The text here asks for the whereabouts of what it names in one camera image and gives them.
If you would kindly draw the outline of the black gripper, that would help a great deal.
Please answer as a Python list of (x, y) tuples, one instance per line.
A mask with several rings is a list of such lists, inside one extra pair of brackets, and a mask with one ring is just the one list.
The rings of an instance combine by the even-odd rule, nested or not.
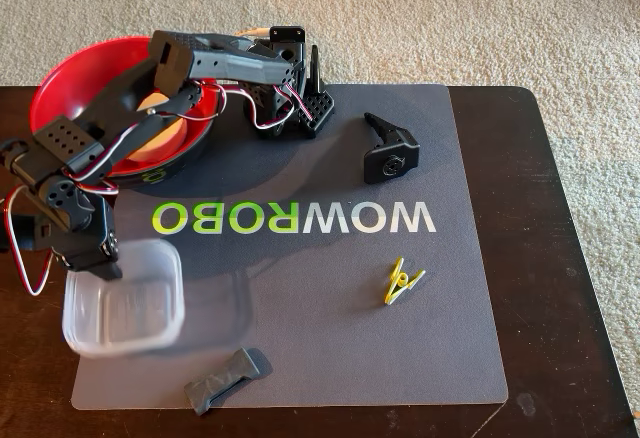
[(67, 269), (89, 269), (104, 281), (119, 280), (123, 273), (118, 260), (113, 208), (103, 196), (90, 196), (94, 206), (86, 225), (77, 231), (52, 234), (52, 249)]

